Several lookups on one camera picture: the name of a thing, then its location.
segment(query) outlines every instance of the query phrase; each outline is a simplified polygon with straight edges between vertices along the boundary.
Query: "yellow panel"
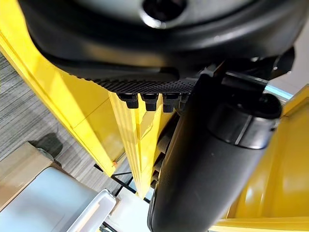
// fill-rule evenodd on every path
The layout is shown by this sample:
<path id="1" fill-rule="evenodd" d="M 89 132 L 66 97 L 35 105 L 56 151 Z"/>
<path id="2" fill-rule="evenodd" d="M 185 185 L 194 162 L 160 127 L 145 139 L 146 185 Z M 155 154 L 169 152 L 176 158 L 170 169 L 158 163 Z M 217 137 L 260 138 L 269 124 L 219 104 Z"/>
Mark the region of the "yellow panel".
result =
<path id="1" fill-rule="evenodd" d="M 62 112 L 72 127 L 108 98 L 102 87 L 59 70 L 38 52 L 15 0 L 1 1 L 0 37 L 1 52 L 30 86 L 40 88 L 44 97 Z"/>
<path id="2" fill-rule="evenodd" d="M 111 106 L 108 116 L 96 110 L 101 109 L 101 105 L 108 100 L 108 92 L 48 62 L 33 45 L 16 0 L 1 0 L 0 51 L 101 168 L 112 175 L 115 170 L 112 159 L 119 155 L 120 148 L 110 149 L 110 137 L 104 135 L 111 133 L 118 138 L 115 143 L 121 143 L 120 134 L 118 130 L 113 131 L 117 124 L 115 120 L 110 120 Z"/>
<path id="3" fill-rule="evenodd" d="M 161 96 L 155 112 L 147 112 L 140 97 L 138 109 L 128 109 L 115 93 L 110 93 L 110 100 L 138 195 L 143 198 L 150 186 L 158 136 L 172 114 L 162 113 Z"/>
<path id="4" fill-rule="evenodd" d="M 102 154 L 106 153 L 111 160 L 116 160 L 125 151 L 109 99 L 75 127 L 74 131 L 83 141 L 88 141 L 94 154 L 101 154 L 94 157 L 96 162 L 104 163 L 105 171 L 113 173 L 115 166 L 110 161 L 107 163 L 101 160 Z"/>
<path id="5" fill-rule="evenodd" d="M 247 186 L 213 230 L 309 231 L 309 85 L 284 106 L 283 113 Z"/>

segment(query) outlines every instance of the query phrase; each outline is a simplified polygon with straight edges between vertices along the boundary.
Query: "gray carpet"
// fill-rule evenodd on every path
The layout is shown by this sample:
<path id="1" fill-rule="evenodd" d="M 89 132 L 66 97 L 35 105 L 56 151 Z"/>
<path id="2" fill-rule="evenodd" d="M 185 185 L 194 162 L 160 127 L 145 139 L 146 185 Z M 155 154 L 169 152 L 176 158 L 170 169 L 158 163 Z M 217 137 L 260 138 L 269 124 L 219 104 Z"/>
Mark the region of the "gray carpet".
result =
<path id="1" fill-rule="evenodd" d="M 24 141 L 39 140 L 55 133 L 62 143 L 56 160 L 62 168 L 90 188 L 115 192 L 119 184 L 94 168 L 94 160 L 75 141 L 53 114 L 37 98 L 5 57 L 0 53 L 0 160 L 17 149 Z M 116 173 L 129 172 L 128 161 Z M 128 181 L 132 175 L 120 177 Z"/>

